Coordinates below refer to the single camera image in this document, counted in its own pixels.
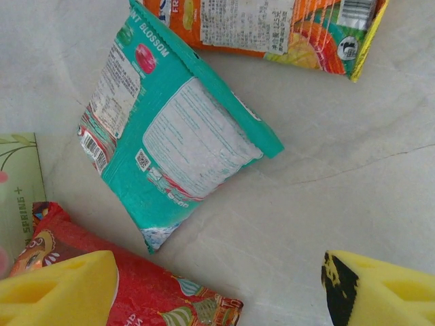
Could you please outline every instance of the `red snack package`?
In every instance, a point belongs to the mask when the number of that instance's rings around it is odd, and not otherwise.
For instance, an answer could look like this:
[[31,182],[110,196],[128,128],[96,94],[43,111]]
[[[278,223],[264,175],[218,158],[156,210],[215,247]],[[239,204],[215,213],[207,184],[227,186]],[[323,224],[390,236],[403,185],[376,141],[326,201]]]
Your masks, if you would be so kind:
[[56,203],[33,207],[38,223],[32,241],[20,254],[10,276],[92,251],[110,250],[119,271],[119,287],[107,325],[235,326],[243,303],[154,265],[98,238],[71,222]]

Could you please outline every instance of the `teal snack package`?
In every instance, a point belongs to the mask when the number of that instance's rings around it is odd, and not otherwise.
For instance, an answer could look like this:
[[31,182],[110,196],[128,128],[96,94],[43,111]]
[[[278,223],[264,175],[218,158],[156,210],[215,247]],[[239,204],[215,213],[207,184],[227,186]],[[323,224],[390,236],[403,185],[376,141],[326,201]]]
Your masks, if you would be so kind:
[[225,180],[283,150],[261,118],[134,0],[77,133],[150,253]]

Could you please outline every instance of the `white marble surface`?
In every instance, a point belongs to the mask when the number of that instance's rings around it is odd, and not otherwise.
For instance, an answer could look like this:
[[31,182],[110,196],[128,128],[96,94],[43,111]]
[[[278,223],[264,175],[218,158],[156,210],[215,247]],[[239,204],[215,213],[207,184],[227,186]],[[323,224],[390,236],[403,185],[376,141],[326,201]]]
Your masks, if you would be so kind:
[[[241,326],[330,325],[326,249],[435,270],[435,2],[392,0],[357,84],[202,54],[286,150],[244,170],[151,259],[245,302]],[[75,126],[126,1],[4,1],[0,130],[38,131],[49,199],[136,253],[146,249]]]

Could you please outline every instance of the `crack in marble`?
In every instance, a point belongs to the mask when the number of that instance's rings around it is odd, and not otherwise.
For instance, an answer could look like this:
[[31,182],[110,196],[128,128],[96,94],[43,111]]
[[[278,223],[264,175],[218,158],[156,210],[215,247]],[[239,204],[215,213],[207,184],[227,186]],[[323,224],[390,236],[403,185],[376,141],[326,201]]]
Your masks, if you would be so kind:
[[400,156],[400,155],[405,155],[405,154],[413,153],[415,151],[419,151],[420,149],[425,149],[425,148],[433,147],[433,146],[435,146],[435,144],[429,144],[429,145],[421,146],[421,147],[418,147],[418,148],[411,149],[409,151],[401,151],[399,153],[391,154],[391,155],[385,156],[383,158],[378,158],[377,160],[373,160],[372,162],[369,162],[367,164],[364,164],[364,165],[361,165],[361,166],[357,166],[356,168],[350,168],[349,170],[341,171],[340,173],[336,173],[334,175],[328,175],[327,177],[322,177],[322,178],[318,178],[318,179],[298,181],[298,182],[290,183],[289,185],[303,185],[305,183],[313,183],[313,182],[316,182],[316,181],[322,181],[322,180],[326,180],[326,179],[331,179],[331,178],[337,177],[339,175],[342,175],[344,173],[360,170],[360,169],[365,168],[365,167],[367,167],[369,165],[372,165],[374,163],[386,160],[388,158],[392,158],[394,156]]

